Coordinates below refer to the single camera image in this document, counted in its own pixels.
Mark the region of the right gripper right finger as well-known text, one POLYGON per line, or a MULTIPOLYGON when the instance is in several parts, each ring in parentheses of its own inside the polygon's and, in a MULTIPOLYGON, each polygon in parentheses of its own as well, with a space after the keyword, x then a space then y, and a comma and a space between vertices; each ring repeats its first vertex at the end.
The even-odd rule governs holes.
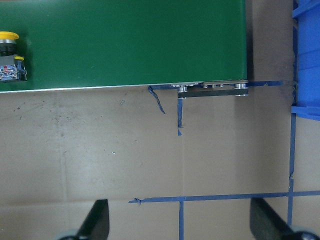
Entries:
POLYGON ((249 228, 256 240, 289 240, 295 232, 263 199, 250 200, 249 228))

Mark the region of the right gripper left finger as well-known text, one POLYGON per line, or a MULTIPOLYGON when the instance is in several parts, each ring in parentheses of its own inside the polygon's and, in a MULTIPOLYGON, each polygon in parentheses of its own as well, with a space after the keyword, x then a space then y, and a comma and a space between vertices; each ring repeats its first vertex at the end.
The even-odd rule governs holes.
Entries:
POLYGON ((76 233, 77 240, 107 240, 110 233, 107 199, 96 200, 76 233))

